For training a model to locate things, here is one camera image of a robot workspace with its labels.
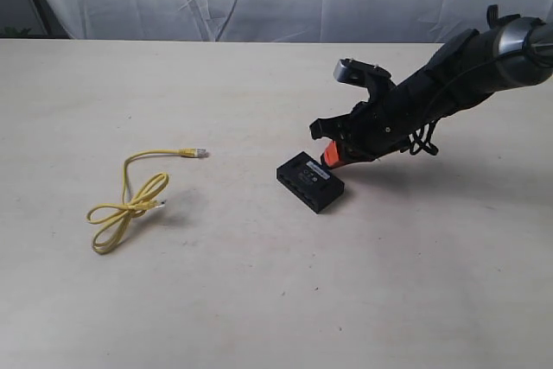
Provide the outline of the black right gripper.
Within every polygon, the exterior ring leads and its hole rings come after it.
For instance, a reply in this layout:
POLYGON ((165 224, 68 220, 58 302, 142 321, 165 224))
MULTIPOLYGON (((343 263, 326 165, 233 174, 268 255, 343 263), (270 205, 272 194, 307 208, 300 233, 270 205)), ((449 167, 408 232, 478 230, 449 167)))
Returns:
POLYGON ((401 83, 375 102, 359 102, 347 114, 316 119, 309 126, 311 137, 331 140, 321 165, 332 170, 398 151, 431 154, 431 103, 430 83, 401 83))

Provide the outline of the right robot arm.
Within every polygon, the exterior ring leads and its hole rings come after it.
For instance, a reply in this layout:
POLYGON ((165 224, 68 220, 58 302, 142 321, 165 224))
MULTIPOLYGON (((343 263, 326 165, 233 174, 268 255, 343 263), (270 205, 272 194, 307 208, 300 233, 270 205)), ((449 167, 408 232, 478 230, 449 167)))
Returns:
POLYGON ((430 60, 395 84, 391 74, 351 58, 334 69, 343 84, 365 88, 369 98, 350 112, 318 118, 313 139, 327 137, 321 155, 329 169, 372 162, 391 153, 436 155, 431 142, 438 122, 481 104, 494 93, 535 86, 552 75, 552 25, 537 17, 486 11, 489 29, 467 29, 444 43, 430 60))

